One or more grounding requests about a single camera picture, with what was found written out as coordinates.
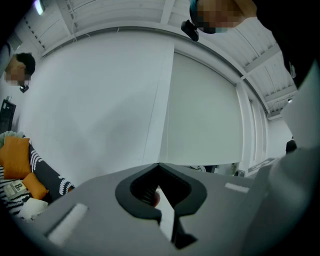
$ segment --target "black and white striped fabric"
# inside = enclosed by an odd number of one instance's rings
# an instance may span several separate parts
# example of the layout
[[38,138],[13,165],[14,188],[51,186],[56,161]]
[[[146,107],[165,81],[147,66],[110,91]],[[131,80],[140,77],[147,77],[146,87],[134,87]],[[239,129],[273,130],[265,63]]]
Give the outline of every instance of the black and white striped fabric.
[[40,157],[32,145],[29,145],[29,161],[31,171],[45,188],[49,190],[46,197],[42,199],[43,201],[51,203],[68,193],[69,188],[74,188],[69,181],[59,175]]
[[9,213],[17,215],[24,203],[31,198],[30,192],[27,190],[26,193],[19,195],[18,197],[9,200],[4,191],[4,186],[16,181],[16,179],[4,179],[4,168],[0,165],[0,199]]

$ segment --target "person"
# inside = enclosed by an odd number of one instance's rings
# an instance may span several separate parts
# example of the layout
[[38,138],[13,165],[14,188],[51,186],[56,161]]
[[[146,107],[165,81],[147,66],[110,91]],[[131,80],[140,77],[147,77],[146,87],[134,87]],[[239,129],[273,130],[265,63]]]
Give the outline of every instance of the person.
[[286,143],[285,153],[286,154],[291,153],[291,152],[295,151],[296,149],[297,149],[297,144],[295,142],[294,137],[292,136],[292,139]]
[[297,88],[319,58],[317,7],[311,0],[190,0],[192,22],[205,33],[234,28],[257,17],[278,43]]
[[11,84],[24,86],[35,69],[36,61],[31,53],[14,54],[9,43],[0,49],[0,76],[5,72],[5,80]]

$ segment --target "orange pillow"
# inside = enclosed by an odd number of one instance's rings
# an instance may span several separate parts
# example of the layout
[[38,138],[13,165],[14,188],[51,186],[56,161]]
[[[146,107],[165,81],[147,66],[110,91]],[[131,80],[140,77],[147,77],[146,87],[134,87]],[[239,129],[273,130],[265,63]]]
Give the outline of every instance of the orange pillow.
[[5,153],[6,153],[6,149],[3,146],[2,148],[0,148],[0,166],[4,166],[5,164]]
[[31,173],[29,163],[29,138],[6,137],[0,149],[0,161],[3,161],[3,178],[24,179]]
[[33,172],[29,173],[29,175],[23,179],[22,183],[30,191],[34,199],[42,200],[49,192]]

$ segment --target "dark hair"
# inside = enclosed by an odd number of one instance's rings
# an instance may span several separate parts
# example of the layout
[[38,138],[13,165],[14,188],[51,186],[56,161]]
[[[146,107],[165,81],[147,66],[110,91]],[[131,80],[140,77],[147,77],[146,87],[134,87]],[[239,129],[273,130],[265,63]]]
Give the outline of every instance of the dark hair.
[[16,54],[16,60],[22,62],[25,65],[24,74],[31,76],[36,69],[36,61],[32,57],[31,53],[19,53]]

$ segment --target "ceiling light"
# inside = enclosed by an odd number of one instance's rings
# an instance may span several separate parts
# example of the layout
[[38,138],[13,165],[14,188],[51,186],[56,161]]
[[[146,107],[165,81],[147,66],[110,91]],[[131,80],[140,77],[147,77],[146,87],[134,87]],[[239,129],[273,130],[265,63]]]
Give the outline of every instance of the ceiling light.
[[36,11],[38,12],[39,15],[41,15],[45,11],[45,7],[42,4],[41,0],[35,0],[33,2],[34,7],[36,8]]

